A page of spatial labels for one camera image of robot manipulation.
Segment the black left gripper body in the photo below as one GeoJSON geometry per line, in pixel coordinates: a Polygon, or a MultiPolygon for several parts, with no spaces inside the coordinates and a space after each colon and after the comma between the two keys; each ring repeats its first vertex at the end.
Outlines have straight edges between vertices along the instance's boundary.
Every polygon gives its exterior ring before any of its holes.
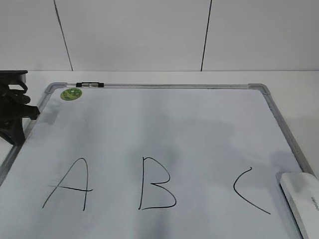
{"type": "Polygon", "coordinates": [[[40,111],[36,106],[30,106],[30,97],[25,93],[28,87],[25,83],[18,83],[21,90],[10,89],[9,85],[0,85],[0,136],[12,145],[22,145],[25,135],[22,119],[36,120],[40,111]]]}

